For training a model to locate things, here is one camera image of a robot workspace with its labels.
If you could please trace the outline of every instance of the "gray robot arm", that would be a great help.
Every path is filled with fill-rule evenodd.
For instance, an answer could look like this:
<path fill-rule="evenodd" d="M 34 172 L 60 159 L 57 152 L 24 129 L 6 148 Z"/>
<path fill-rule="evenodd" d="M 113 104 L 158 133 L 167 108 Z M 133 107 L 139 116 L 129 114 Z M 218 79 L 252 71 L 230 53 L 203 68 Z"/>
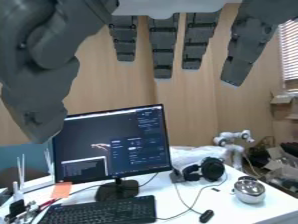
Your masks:
<path fill-rule="evenodd" d="M 117 0 L 0 0 L 1 99 L 28 138 L 62 128 L 78 45 L 109 23 Z"/>
<path fill-rule="evenodd" d="M 111 21 L 117 4 L 117 0 L 0 0 L 1 99 L 36 143 L 62 128 L 62 99 L 80 67 L 74 53 L 85 38 Z M 225 82 L 242 84 L 276 25 L 296 16 L 296 0 L 243 0 L 231 28 Z"/>
<path fill-rule="evenodd" d="M 298 17 L 296 0 L 243 0 L 231 27 L 221 80 L 241 86 L 279 24 Z"/>

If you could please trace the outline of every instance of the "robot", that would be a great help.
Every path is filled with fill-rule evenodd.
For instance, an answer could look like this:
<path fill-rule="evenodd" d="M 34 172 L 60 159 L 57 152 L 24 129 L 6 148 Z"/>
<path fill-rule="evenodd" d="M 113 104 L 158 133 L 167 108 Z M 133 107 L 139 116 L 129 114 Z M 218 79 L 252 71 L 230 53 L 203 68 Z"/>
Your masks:
<path fill-rule="evenodd" d="M 177 12 L 187 13 L 182 67 L 199 69 L 227 2 L 235 0 L 0 0 L 1 100 L 32 142 L 45 142 L 62 128 L 62 99 L 80 68 L 74 54 L 88 36 L 107 24 L 118 60 L 133 61 L 137 15 L 150 15 L 154 77 L 170 79 Z M 243 0 L 223 82 L 243 83 L 278 25 L 296 17 L 296 0 Z"/>
<path fill-rule="evenodd" d="M 223 147 L 230 153 L 233 153 L 233 167 L 242 171 L 242 158 L 245 155 L 245 148 L 241 145 L 235 145 L 237 139 L 245 140 L 247 143 L 252 143 L 254 139 L 249 130 L 242 132 L 222 132 L 218 137 L 213 139 L 217 146 Z"/>

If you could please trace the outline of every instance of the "monitor stand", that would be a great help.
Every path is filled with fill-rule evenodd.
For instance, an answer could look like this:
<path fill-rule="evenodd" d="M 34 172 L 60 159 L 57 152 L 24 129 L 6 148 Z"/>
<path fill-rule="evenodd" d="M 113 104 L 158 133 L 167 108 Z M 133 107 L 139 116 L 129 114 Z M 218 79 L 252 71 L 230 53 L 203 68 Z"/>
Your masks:
<path fill-rule="evenodd" d="M 96 201 L 133 198 L 138 195 L 138 182 L 135 180 L 114 179 L 113 183 L 100 186 L 96 192 Z"/>

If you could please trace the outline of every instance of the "window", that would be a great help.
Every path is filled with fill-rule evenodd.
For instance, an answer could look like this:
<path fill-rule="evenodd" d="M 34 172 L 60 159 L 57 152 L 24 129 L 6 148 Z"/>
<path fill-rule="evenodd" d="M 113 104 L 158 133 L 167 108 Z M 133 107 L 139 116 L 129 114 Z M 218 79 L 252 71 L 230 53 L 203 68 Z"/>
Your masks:
<path fill-rule="evenodd" d="M 298 92 L 298 19 L 279 26 L 284 87 Z"/>

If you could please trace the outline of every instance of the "cardboard box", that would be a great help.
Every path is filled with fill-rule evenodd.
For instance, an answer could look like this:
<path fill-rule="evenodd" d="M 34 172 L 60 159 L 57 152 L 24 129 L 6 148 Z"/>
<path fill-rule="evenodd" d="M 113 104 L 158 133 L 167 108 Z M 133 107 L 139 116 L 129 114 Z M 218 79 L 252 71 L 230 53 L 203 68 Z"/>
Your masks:
<path fill-rule="evenodd" d="M 298 141 L 298 96 L 278 94 L 270 104 L 276 143 Z"/>

